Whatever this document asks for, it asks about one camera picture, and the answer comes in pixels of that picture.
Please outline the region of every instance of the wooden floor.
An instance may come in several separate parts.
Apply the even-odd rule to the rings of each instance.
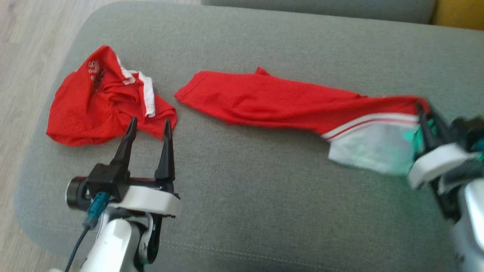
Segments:
[[[22,233],[13,208],[15,183],[42,104],[78,29],[94,10],[117,1],[0,0],[2,272],[63,270],[67,263]],[[199,0],[164,2],[199,4]]]

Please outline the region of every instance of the red fabric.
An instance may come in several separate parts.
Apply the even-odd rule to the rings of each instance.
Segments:
[[[373,113],[416,115],[416,96],[368,97],[336,88],[255,74],[202,71],[175,97],[227,124],[300,128],[319,135]]]
[[[93,78],[100,69],[104,76],[94,91]],[[133,76],[134,83],[125,85],[127,78],[116,54],[106,45],[100,47],[57,90],[47,135],[69,146],[101,144],[124,135],[131,118],[136,116],[139,130],[162,139],[165,119],[175,126],[175,109],[155,94],[155,116],[145,117],[144,83],[138,73]]]

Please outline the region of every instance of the teal connector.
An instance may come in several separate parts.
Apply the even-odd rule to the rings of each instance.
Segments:
[[[85,228],[94,229],[97,226],[99,217],[109,204],[109,194],[105,192],[99,192],[96,194],[94,201],[89,206],[87,211],[88,216],[82,223]]]

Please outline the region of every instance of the gray fabric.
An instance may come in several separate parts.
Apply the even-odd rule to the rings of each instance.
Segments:
[[[177,109],[179,218],[164,220],[148,271],[447,271],[448,225],[429,190],[327,160],[303,131],[227,126],[176,101],[200,70],[273,75],[368,95],[414,93],[448,119],[482,113],[484,33],[435,26],[209,6],[124,2],[86,21],[53,86],[26,155],[15,211],[33,241],[67,256],[84,214],[68,181],[109,162],[119,139],[70,148],[45,135],[62,80],[103,44],[153,78]],[[130,169],[151,177],[162,142],[139,133]],[[94,242],[90,233],[78,258]]]
[[[435,0],[201,0],[202,4],[428,24]]]

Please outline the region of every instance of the robotic arm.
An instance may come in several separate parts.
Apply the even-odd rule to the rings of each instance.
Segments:
[[[90,220],[84,226],[90,225],[91,229],[97,224],[97,218],[90,218],[97,196],[109,197],[96,242],[82,265],[82,272],[143,272],[144,266],[156,259],[162,219],[174,218],[182,210],[173,187],[175,164],[170,121],[165,123],[162,154],[154,179],[130,177],[128,166],[136,125],[133,118],[109,165],[96,164],[87,177],[75,177],[67,187],[68,206],[87,211]],[[147,226],[139,222],[140,217],[148,219]]]
[[[448,127],[417,104],[423,148],[408,174],[413,189],[429,184],[452,222],[455,260],[462,272],[484,272],[484,120],[456,119]]]

